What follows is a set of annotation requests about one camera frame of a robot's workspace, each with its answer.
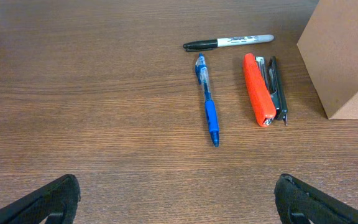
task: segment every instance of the blue rubber grip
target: blue rubber grip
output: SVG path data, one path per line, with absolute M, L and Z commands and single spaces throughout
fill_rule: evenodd
M 209 133 L 219 131 L 218 116 L 216 115 L 215 104 L 212 100 L 205 101 L 205 113 Z

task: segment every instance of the pen grip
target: pen grip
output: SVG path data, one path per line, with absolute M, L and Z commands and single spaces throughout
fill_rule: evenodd
M 253 54 L 244 56 L 243 72 L 256 120 L 261 127 L 267 127 L 265 120 L 273 119 L 276 109 Z
M 205 114 L 209 133 L 219 131 L 218 116 L 216 114 L 215 104 L 212 100 L 205 101 Z

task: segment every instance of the tabletop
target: tabletop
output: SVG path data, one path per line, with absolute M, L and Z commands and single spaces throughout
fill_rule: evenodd
M 0 0 L 0 208 L 74 174 L 75 223 L 280 223 L 288 173 L 358 209 L 358 120 L 328 120 L 296 43 L 317 0 Z M 273 34 L 204 52 L 195 40 Z M 289 125 L 257 125 L 245 54 L 276 56 Z

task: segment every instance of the brown box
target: brown box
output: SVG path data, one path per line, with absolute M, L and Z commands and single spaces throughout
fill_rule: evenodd
M 358 119 L 358 0 L 320 0 L 298 42 L 329 119 Z

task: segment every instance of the box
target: box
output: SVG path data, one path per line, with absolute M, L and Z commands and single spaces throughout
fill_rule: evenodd
M 358 0 L 320 0 L 298 42 L 329 119 L 358 119 Z

